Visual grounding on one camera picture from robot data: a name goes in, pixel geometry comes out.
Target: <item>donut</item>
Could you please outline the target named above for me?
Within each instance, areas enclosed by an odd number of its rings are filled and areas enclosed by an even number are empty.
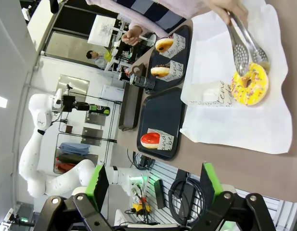
[[[231,91],[235,100],[245,105],[255,105],[266,95],[269,81],[264,68],[258,64],[250,63],[249,71],[244,77],[235,72]]]
[[[157,51],[159,51],[160,53],[164,53],[173,45],[173,43],[173,38],[162,38],[156,42],[155,47]]]
[[[141,137],[141,145],[145,148],[156,149],[160,141],[160,134],[156,132],[147,133]]]
[[[169,67],[158,65],[150,69],[150,73],[152,73],[153,76],[162,78],[169,74]]]

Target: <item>person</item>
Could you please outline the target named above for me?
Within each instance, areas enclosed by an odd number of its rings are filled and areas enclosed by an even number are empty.
[[[226,24],[231,19],[226,10],[232,11],[247,24],[248,10],[240,0],[86,0],[88,5],[98,5],[131,19],[129,31],[122,41],[135,46],[139,36],[147,32],[166,37],[186,19],[215,11]]]
[[[93,59],[99,68],[105,69],[107,61],[104,58],[104,54],[97,53],[95,51],[88,51],[86,53],[86,58]]]

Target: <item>person's hand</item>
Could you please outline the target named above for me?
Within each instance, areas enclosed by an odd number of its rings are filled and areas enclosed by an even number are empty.
[[[231,11],[237,15],[244,25],[248,25],[248,9],[240,2],[240,0],[204,0],[206,4],[216,12],[222,20],[229,24],[231,22],[230,16],[225,11]]]
[[[141,35],[141,33],[142,28],[140,28],[139,26],[134,26],[121,37],[121,40],[128,45],[135,46],[140,41],[139,36]]]

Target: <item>tabletop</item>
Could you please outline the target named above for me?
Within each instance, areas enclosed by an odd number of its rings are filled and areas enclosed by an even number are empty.
[[[220,181],[237,189],[260,193],[281,200],[297,202],[297,0],[266,0],[275,7],[279,17],[282,45],[289,68],[282,93],[292,115],[293,141],[288,153],[266,154],[238,147],[194,143],[184,135],[176,156],[169,165],[200,175],[202,162],[211,162]],[[191,29],[192,21],[184,23]],[[135,64],[148,66],[150,49]],[[147,95],[143,93],[142,103]],[[117,143],[138,152],[138,127],[119,131]]]

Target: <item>metal tongs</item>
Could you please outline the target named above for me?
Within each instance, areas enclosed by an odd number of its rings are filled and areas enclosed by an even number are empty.
[[[240,21],[240,19],[232,12],[228,11],[228,14],[236,22],[247,44],[246,46],[242,42],[234,25],[232,24],[232,22],[230,22],[230,24],[227,25],[227,28],[231,36],[234,62],[235,62],[237,73],[239,74],[239,76],[243,77],[248,72],[249,51],[250,51],[252,61],[256,64],[261,65],[265,69],[266,73],[268,74],[270,71],[270,63],[265,51],[256,43],[255,39],[252,37],[250,32],[246,29],[244,24]]]

